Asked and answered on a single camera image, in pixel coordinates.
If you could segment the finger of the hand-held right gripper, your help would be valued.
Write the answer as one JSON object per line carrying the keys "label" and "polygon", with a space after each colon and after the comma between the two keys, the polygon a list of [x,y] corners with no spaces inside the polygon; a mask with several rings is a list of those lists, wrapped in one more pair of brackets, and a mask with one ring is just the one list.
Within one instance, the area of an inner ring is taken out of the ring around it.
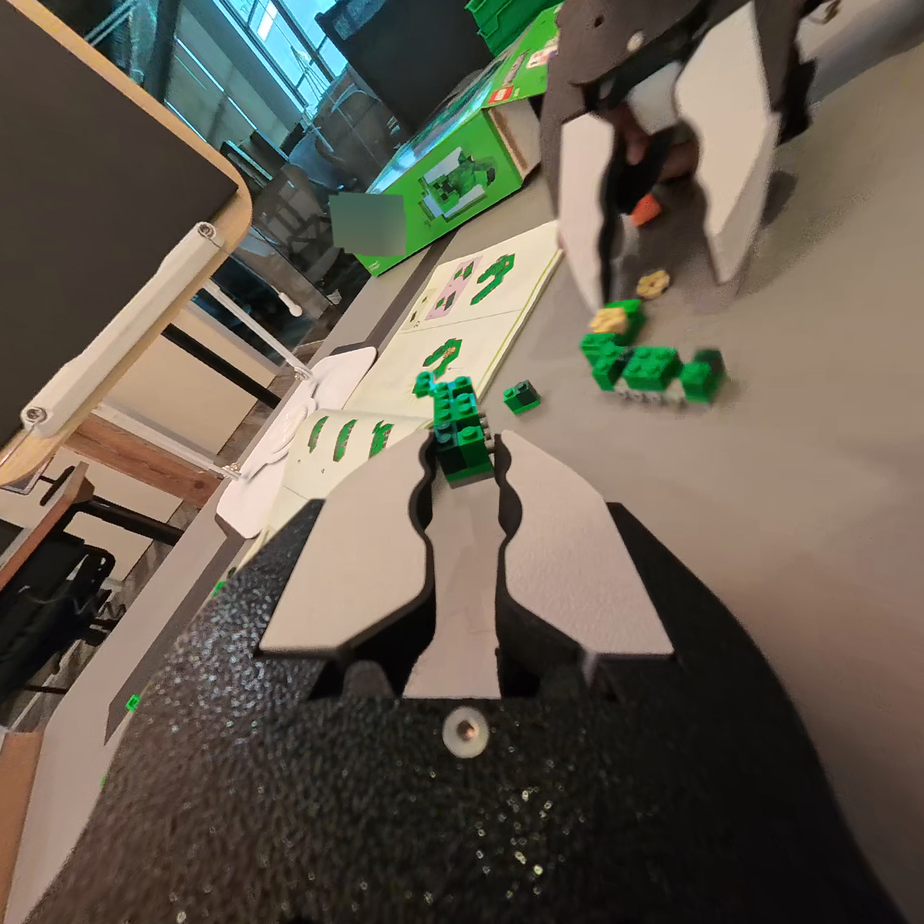
{"label": "finger of the hand-held right gripper", "polygon": [[695,180],[718,284],[738,276],[752,248],[779,134],[761,51],[756,7],[739,6],[705,31],[676,80],[678,114],[699,143]]}
{"label": "finger of the hand-held right gripper", "polygon": [[[630,295],[628,273],[638,265],[640,232],[626,215],[603,204],[604,184],[616,144],[622,139],[621,115],[584,114],[562,128],[559,158],[559,233],[561,249],[587,310]],[[608,267],[610,290],[603,294],[599,240],[604,219],[616,220]]]}

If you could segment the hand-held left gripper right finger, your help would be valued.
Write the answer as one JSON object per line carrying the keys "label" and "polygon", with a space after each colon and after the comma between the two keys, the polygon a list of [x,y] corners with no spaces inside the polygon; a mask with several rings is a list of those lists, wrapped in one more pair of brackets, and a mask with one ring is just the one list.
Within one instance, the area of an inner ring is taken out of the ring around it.
{"label": "hand-held left gripper right finger", "polygon": [[503,531],[498,640],[526,664],[674,653],[603,496],[565,463],[506,430],[494,441]]}

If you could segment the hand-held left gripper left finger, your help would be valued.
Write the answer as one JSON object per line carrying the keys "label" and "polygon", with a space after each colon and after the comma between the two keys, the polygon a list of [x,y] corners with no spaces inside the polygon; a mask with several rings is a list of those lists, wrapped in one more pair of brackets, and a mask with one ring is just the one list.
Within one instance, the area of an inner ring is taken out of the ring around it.
{"label": "hand-held left gripper left finger", "polygon": [[267,656],[417,661],[435,634],[433,433],[389,445],[323,502],[263,636]]}

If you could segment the green toy brick assembly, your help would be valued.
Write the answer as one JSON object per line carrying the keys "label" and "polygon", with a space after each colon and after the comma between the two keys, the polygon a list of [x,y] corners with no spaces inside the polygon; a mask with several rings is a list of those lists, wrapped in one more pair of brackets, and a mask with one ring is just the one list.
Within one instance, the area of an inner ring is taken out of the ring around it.
{"label": "green toy brick assembly", "polygon": [[435,460],[452,488],[493,476],[493,437],[487,417],[479,410],[468,376],[437,382],[434,373],[417,375],[413,394],[433,399]]}

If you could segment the green toy brick cluster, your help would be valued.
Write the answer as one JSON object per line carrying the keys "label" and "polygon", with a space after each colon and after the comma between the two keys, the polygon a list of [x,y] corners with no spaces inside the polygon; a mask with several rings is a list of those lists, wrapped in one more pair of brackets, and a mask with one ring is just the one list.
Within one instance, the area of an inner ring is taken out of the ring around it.
{"label": "green toy brick cluster", "polygon": [[639,337],[648,315],[644,302],[629,299],[621,305],[630,317],[625,334],[594,334],[590,330],[580,341],[580,351],[589,365],[596,386],[626,402],[683,408],[705,408],[715,404],[730,380],[722,352],[700,348],[683,359],[673,346],[641,344]]}

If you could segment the green cardboard box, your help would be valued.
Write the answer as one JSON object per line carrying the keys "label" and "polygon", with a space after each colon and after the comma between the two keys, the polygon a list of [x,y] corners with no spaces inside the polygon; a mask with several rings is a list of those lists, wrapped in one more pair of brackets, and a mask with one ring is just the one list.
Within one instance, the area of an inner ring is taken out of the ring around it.
{"label": "green cardboard box", "polygon": [[500,56],[484,109],[543,96],[548,66],[559,50],[558,14],[563,3],[542,10],[523,35]]}

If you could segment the green plastic crate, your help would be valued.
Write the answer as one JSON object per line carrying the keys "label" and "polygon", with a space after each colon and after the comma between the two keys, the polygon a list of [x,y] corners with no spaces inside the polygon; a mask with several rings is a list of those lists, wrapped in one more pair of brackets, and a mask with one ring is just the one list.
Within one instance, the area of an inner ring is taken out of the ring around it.
{"label": "green plastic crate", "polygon": [[475,20],[478,34],[497,56],[520,37],[544,10],[559,1],[468,1],[465,9]]}

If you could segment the green toy set box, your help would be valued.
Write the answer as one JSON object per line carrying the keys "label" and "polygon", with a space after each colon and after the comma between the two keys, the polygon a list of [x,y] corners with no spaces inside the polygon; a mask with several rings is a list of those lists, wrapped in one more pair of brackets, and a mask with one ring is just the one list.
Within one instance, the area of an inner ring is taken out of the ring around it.
{"label": "green toy set box", "polygon": [[398,195],[406,255],[429,247],[518,191],[539,165],[539,119],[527,99],[467,111],[398,151],[370,194]]}

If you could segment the open instruction booklet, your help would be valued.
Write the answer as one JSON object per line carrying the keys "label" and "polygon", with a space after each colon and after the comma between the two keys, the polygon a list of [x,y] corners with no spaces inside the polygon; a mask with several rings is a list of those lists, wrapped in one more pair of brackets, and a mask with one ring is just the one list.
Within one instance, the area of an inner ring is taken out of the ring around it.
{"label": "open instruction booklet", "polygon": [[314,412],[298,429],[269,521],[253,557],[308,501],[404,437],[433,427],[433,399],[414,382],[468,376],[481,400],[549,283],[562,251],[556,221],[439,265],[398,331],[341,410]]}

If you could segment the black partition panel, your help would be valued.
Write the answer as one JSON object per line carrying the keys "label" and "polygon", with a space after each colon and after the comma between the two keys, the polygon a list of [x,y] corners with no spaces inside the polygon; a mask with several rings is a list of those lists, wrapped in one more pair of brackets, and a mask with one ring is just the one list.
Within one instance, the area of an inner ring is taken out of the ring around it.
{"label": "black partition panel", "polygon": [[337,1],[315,21],[410,136],[493,60],[463,1]]}

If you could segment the wooden beam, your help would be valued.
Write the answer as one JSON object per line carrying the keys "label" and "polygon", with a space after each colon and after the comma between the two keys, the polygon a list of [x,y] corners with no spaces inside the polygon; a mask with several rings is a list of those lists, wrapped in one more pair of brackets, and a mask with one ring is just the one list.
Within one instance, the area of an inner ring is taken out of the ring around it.
{"label": "wooden beam", "polygon": [[213,472],[198,468],[96,415],[90,415],[64,446],[149,487],[200,510],[223,483]]}

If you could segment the white metal rod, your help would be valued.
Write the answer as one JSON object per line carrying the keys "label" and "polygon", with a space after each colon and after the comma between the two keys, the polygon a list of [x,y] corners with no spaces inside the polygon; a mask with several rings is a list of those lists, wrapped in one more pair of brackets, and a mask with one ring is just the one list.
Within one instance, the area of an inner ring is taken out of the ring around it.
{"label": "white metal rod", "polygon": [[205,284],[205,289],[214,297],[224,296],[237,306],[249,312],[275,314],[285,309],[293,317],[301,317],[304,309],[296,304],[286,294],[280,293],[271,286],[245,285],[242,291],[237,288],[223,286],[215,281]]}

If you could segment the black office chair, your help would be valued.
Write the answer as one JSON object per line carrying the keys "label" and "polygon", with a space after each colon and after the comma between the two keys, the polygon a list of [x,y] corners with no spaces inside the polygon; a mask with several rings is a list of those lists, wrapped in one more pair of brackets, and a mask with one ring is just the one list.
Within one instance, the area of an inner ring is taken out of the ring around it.
{"label": "black office chair", "polygon": [[115,564],[109,551],[59,533],[45,540],[2,589],[2,700],[86,634]]}

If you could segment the black wood-edged table top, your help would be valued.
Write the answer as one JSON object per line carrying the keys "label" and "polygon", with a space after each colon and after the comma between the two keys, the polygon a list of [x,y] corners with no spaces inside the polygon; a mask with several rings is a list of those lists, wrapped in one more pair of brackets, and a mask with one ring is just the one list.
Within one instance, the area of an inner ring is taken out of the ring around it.
{"label": "black wood-edged table top", "polygon": [[[252,216],[224,156],[40,2],[2,2],[2,486],[41,468],[49,440],[21,410],[200,222],[225,236],[195,294]],[[111,389],[179,314],[142,341]]]}

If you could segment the white metal bracket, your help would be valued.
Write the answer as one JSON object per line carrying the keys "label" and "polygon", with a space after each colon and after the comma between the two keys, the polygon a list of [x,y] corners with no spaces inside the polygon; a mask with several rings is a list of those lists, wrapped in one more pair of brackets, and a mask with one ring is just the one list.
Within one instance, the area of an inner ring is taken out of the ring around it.
{"label": "white metal bracket", "polygon": [[145,337],[162,329],[174,309],[189,301],[224,244],[216,225],[194,224],[133,298],[29,400],[20,413],[23,431],[49,440],[93,410]]}

